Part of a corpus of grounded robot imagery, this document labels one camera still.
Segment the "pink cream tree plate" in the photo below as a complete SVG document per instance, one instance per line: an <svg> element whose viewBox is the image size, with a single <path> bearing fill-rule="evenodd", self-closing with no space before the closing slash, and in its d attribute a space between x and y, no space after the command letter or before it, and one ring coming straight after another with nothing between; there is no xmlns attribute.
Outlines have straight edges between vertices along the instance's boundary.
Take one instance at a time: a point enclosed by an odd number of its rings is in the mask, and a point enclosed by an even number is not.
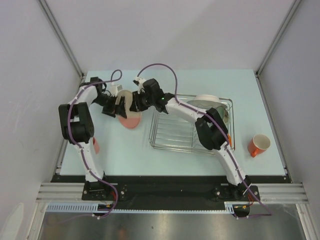
<svg viewBox="0 0 320 240"><path fill-rule="evenodd" d="M130 110L132 106L132 101L133 101L133 93L131 91L121 90L118 93L117 97L121 97L121 96L125 97L125 110L126 110L127 118L123 118L117 115L118 120L125 128L134 129L139 125L141 121L142 113Z"/></svg>

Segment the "metal wire dish rack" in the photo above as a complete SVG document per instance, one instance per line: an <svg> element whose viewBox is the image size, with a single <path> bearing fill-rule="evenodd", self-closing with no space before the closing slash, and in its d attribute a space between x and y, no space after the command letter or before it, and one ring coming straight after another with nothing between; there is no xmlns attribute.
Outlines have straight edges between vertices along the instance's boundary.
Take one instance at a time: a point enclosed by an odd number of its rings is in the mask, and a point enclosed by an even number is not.
<svg viewBox="0 0 320 240"><path fill-rule="evenodd" d="M188 94L178 94L177 96L180 101L184 102L188 102L196 97L195 95ZM228 134L230 134L234 140L236 150L233 100L224 97L219 97L219 99L222 104L226 105L226 110L229 113L230 123L226 125L226 128ZM153 110L148 139L154 149L214 155L212 151L201 145L194 124L175 115L158 112L155 109Z"/></svg>

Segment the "white deep plate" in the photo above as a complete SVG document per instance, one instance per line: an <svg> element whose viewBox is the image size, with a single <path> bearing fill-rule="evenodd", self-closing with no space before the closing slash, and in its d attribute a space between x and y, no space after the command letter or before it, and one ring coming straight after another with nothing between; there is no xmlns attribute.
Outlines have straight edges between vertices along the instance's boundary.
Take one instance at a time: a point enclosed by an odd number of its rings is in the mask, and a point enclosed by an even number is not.
<svg viewBox="0 0 320 240"><path fill-rule="evenodd" d="M189 100L188 104L205 109L205 108L216 108L221 105L221 101L217 96L209 95L209 94L199 94L194 99Z"/></svg>

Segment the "orange bowl white inside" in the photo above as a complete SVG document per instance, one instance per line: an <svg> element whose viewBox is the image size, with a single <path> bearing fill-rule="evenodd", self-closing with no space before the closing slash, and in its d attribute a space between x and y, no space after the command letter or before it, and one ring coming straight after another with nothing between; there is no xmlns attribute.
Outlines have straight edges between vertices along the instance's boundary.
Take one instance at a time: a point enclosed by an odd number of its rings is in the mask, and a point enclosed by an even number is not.
<svg viewBox="0 0 320 240"><path fill-rule="evenodd" d="M227 134L229 145L231 147L231 150L234 152L235 151L235 142L234 139L231 137L231 135L228 133Z"/></svg>

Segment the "orange mug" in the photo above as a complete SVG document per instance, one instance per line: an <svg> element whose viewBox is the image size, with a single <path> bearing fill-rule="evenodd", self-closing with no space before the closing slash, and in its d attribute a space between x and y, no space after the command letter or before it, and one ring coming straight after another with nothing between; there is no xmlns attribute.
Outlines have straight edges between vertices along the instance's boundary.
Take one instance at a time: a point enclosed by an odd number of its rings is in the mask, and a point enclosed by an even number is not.
<svg viewBox="0 0 320 240"><path fill-rule="evenodd" d="M270 139L264 134L256 134L249 142L247 150L252 158L264 153L271 146Z"/></svg>

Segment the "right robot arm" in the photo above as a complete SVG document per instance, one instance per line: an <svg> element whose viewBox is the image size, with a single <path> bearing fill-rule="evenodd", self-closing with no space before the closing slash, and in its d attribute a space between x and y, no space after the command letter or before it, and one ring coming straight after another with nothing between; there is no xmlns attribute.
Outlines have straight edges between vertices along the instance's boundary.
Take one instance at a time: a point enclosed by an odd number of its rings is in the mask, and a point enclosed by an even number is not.
<svg viewBox="0 0 320 240"><path fill-rule="evenodd" d="M222 166L231 185L231 196L242 201L252 192L252 181L237 162L228 139L228 129L215 108L204 110L179 101L176 95L163 92L154 78L145 80L137 76L133 82L138 86L138 90L133 93L131 110L143 112L149 107L155 107L159 113L175 115L193 124L200 144L212 151Z"/></svg>

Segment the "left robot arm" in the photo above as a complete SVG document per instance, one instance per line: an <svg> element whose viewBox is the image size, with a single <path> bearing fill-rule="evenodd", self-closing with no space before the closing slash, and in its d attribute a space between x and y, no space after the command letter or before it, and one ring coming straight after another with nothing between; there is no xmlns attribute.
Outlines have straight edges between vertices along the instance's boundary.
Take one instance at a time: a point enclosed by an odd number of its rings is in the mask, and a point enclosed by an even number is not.
<svg viewBox="0 0 320 240"><path fill-rule="evenodd" d="M67 104L58 107L62 136L76 149L85 170L85 191L105 200L110 196L111 184L104 180L105 172L96 159L95 128L89 107L91 104L111 107L122 86L112 80L103 81L92 77L80 85L78 93Z"/></svg>

